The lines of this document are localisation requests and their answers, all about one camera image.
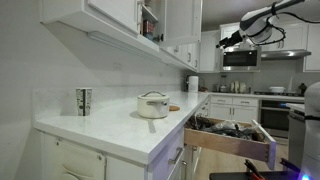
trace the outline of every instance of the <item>pot lid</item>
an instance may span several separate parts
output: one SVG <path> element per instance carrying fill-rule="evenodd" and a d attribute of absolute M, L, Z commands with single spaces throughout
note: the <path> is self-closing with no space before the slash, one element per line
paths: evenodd
<path fill-rule="evenodd" d="M 160 92 L 157 91 L 150 91 L 146 94 L 141 94 L 138 96 L 139 99 L 146 99 L 146 100 L 163 100 L 163 99 L 168 99 L 169 96 L 164 95 Z"/>

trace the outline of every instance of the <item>stove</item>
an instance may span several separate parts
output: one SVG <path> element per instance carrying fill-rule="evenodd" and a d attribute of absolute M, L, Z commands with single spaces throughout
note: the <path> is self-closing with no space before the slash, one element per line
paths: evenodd
<path fill-rule="evenodd" d="M 303 97 L 303 95 L 299 93 L 273 93 L 273 92 L 263 92 L 263 91 L 255 91 L 256 95 L 272 95 L 272 96 L 292 96 L 292 97 Z"/>

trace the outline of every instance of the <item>bottle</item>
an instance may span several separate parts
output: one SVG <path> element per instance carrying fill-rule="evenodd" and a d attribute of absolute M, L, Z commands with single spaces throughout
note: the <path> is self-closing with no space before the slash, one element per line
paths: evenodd
<path fill-rule="evenodd" d="M 306 92 L 308 87 L 304 83 L 301 83 L 301 85 L 298 88 L 300 90 L 300 95 L 304 96 L 304 93 Z"/>

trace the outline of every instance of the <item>under-cabinet light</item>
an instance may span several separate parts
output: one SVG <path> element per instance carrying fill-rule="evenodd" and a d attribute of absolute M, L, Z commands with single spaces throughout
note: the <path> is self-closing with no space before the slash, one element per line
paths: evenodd
<path fill-rule="evenodd" d="M 159 58 L 157 58 L 151 54 L 148 54 L 140 49 L 137 49 L 136 47 L 133 47 L 131 45 L 123 43 L 123 42 L 121 42 L 113 37 L 110 37 L 106 34 L 103 34 L 99 31 L 88 32 L 88 37 L 91 39 L 100 41 L 102 43 L 111 45 L 111 46 L 116 47 L 118 49 L 121 49 L 123 51 L 126 51 L 129 53 L 135 54 L 137 56 L 143 57 L 143 58 L 148 58 L 148 59 L 157 60 L 157 61 L 160 60 Z"/>

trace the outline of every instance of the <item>metal cup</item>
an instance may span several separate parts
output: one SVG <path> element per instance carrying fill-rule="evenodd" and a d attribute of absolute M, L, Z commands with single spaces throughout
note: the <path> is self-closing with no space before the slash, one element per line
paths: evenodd
<path fill-rule="evenodd" d="M 79 116 L 90 115 L 92 89 L 76 89 L 77 107 Z"/>

